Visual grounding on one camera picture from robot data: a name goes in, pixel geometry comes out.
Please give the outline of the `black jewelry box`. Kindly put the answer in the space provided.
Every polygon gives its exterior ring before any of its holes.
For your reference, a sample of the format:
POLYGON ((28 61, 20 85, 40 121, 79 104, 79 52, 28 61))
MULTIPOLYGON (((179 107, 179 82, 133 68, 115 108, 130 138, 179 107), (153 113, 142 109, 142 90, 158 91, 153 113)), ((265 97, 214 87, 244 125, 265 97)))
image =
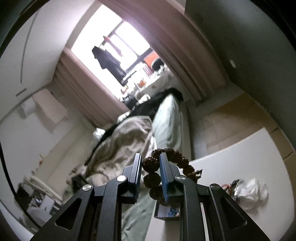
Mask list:
POLYGON ((180 220, 180 208, 163 206, 157 201, 154 209, 154 218, 164 221, 180 220))

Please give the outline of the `beige blanket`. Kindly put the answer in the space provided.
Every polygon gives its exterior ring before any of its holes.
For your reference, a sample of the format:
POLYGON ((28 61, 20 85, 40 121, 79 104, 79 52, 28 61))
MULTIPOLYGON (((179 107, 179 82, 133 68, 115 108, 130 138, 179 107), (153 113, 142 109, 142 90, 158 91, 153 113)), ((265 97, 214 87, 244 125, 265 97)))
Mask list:
POLYGON ((77 166, 71 171, 66 183, 73 184, 74 178, 81 175, 93 186, 104 185, 133 164, 136 153, 146 158, 156 147, 150 117, 127 118, 96 148, 87 165, 77 166))

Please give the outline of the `green bed mattress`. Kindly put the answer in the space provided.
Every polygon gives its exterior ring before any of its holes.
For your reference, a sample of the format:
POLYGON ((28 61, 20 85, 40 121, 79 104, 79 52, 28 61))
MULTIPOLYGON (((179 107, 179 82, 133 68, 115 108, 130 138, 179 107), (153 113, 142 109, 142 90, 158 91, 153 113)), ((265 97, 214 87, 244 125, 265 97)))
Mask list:
MULTIPOLYGON (((171 94, 160 104, 152 121, 152 135, 157 148, 179 150, 191 160, 187 108, 171 94)), ((180 223, 154 218, 155 205, 149 189, 141 183, 137 203, 122 214, 122 240, 179 240, 180 223)))

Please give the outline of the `colourful jewelry pile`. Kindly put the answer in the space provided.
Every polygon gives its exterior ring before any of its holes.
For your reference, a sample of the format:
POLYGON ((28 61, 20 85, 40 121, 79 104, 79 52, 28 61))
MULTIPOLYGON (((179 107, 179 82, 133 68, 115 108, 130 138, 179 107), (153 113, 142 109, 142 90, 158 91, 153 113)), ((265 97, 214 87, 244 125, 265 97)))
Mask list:
POLYGON ((223 184, 222 189, 231 197, 234 197, 234 191, 237 184, 242 181, 242 179, 236 179, 232 181, 230 184, 223 184))

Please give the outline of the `cluttered desk by window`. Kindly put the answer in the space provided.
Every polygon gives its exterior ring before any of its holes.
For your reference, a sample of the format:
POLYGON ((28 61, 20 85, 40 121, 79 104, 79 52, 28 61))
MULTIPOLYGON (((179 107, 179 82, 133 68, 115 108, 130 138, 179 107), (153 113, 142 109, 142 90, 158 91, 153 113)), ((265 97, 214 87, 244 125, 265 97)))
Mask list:
POLYGON ((127 104, 129 100, 140 100, 145 95, 151 97, 172 86, 173 80, 173 73, 159 55, 152 51, 128 75, 127 85, 121 89, 119 100, 127 104))

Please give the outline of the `cardboard box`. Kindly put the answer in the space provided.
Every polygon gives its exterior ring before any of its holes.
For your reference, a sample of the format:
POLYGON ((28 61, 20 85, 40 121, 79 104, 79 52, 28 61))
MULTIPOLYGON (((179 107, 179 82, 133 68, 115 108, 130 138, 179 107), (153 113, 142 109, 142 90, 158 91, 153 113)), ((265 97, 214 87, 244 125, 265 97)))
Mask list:
POLYGON ((276 121, 250 96, 241 94, 202 118, 208 154, 225 149, 265 128, 295 184, 295 149, 276 121))

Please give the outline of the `white plastic bag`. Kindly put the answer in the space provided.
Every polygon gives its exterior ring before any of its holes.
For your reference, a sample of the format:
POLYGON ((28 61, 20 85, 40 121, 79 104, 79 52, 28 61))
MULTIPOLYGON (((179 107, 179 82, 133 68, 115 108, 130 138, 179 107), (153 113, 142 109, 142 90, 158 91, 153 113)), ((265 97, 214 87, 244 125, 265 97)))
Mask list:
POLYGON ((234 188, 233 197, 244 210, 251 210, 259 203, 265 202, 268 198, 268 188, 265 182, 260 179, 239 180, 234 188))

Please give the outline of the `black clothing on bed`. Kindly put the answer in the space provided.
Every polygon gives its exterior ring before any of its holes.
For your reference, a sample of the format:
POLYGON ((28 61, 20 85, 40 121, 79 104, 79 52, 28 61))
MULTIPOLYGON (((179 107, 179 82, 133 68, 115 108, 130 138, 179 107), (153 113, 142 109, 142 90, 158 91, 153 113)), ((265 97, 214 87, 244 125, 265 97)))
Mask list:
MULTIPOLYGON (((183 101, 184 100, 182 93, 179 90, 177 90, 176 88, 171 87, 171 88, 166 89, 166 90, 164 90, 164 91, 162 91, 160 93, 157 93, 155 96, 153 96, 148 101, 145 101, 145 102, 135 106, 135 108, 130 112, 130 114, 126 118, 131 118, 131 117, 134 117, 134 116, 148 116, 151 120, 154 120, 154 117, 156 115, 156 112, 159 109, 160 104, 170 94, 172 94, 178 101, 183 101)), ((84 163, 85 166, 87 166, 89 164, 89 162, 91 161, 92 156, 95 153, 95 150, 99 147, 99 145, 101 145, 108 137, 110 137, 112 135, 112 133, 114 132, 114 130, 118 127, 118 125, 120 123, 122 123, 126 118, 124 118, 119 123, 117 123, 117 124, 113 125, 112 127, 110 127, 103 134, 102 138, 100 139, 98 144, 93 148, 90 156, 88 157, 88 159, 84 163)))

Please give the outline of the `black hanging garment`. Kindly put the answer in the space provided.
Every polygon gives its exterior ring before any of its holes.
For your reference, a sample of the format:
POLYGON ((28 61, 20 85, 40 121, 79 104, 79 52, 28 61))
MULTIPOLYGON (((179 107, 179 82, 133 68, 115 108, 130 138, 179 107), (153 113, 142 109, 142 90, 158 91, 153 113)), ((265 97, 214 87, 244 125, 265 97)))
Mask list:
POLYGON ((92 53, 101 68, 107 69, 122 85, 126 72, 121 68, 120 62, 111 53, 96 46, 93 47, 92 53))

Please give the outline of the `pink curtain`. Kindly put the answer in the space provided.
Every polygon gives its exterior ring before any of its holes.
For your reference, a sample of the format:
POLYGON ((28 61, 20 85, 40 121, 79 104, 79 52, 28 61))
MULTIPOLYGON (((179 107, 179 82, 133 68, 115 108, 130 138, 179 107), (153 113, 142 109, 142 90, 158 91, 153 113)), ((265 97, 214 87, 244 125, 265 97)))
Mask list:
POLYGON ((102 1, 158 53, 195 102, 229 81, 213 47, 176 1, 102 1))

